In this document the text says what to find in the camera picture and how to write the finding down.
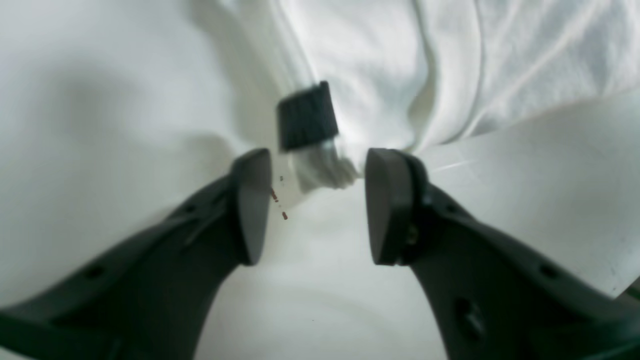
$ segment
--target black plastic arm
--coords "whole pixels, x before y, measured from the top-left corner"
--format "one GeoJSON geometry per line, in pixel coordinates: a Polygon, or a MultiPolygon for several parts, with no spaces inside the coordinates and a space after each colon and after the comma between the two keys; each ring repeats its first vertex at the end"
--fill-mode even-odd
{"type": "Polygon", "coordinates": [[[267,150],[238,158],[160,224],[0,311],[0,346],[35,359],[191,359],[222,282],[260,258],[270,188],[267,150]]]}
{"type": "Polygon", "coordinates": [[[451,360],[640,359],[637,308],[478,222],[417,158],[371,149],[365,182],[374,262],[413,270],[451,360]]]}

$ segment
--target black cap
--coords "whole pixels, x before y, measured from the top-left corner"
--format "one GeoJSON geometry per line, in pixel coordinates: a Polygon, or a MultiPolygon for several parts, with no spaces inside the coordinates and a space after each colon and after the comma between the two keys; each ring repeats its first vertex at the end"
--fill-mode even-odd
{"type": "Polygon", "coordinates": [[[280,148],[291,151],[338,135],[329,83],[300,91],[278,103],[280,148]]]}

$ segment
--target screw hole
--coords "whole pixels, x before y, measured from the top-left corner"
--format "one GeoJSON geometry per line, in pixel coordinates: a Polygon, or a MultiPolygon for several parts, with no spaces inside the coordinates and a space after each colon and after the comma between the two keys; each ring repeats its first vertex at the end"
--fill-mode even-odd
{"type": "Polygon", "coordinates": [[[540,272],[549,279],[557,279],[558,277],[558,272],[548,265],[542,265],[540,267],[540,272]]]}
{"type": "Polygon", "coordinates": [[[95,280],[102,276],[102,274],[104,274],[104,268],[102,266],[94,266],[93,268],[87,270],[85,276],[89,280],[95,280]]]}

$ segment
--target white fabric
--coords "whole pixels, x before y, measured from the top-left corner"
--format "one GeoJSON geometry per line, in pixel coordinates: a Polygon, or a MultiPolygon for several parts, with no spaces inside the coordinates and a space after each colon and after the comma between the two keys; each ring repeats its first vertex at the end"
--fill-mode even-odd
{"type": "Polygon", "coordinates": [[[281,87],[283,95],[310,79],[329,81],[344,161],[305,158],[298,175],[318,186],[343,187],[318,172],[343,172],[349,161],[361,170],[370,147],[417,151],[615,94],[640,79],[634,1],[226,3],[277,78],[305,79],[281,87]],[[264,27],[265,19],[286,26],[264,27]],[[284,63],[268,49],[295,51],[284,63]]]}
{"type": "MultiPolygon", "coordinates": [[[[430,146],[636,84],[634,2],[260,3],[0,2],[0,306],[159,220],[262,146],[272,150],[280,200],[265,257],[224,285],[198,359],[444,358],[409,271],[368,260],[362,182],[298,191],[299,176],[319,179],[311,187],[346,184],[346,170],[342,180],[313,171],[359,170],[370,146],[415,151],[479,218],[526,236],[602,291],[617,295],[640,275],[637,96],[609,132],[593,124],[621,114],[590,110],[580,116],[595,114],[593,126],[550,119],[563,136],[546,122],[546,131],[484,138],[504,145],[496,148],[430,146]],[[294,174],[277,153],[275,104],[320,79],[331,83],[342,135],[328,146],[335,155],[314,153],[326,168],[296,158],[294,174]],[[576,175],[556,186],[564,166],[576,175]],[[509,184],[512,196],[498,196],[509,184]],[[523,203],[518,192],[528,194],[523,203]],[[524,206],[557,206],[563,194],[562,211],[542,225],[534,213],[517,216],[524,206]],[[602,199],[604,213],[593,213],[602,199]]],[[[18,357],[0,350],[0,358],[18,357]]]]}

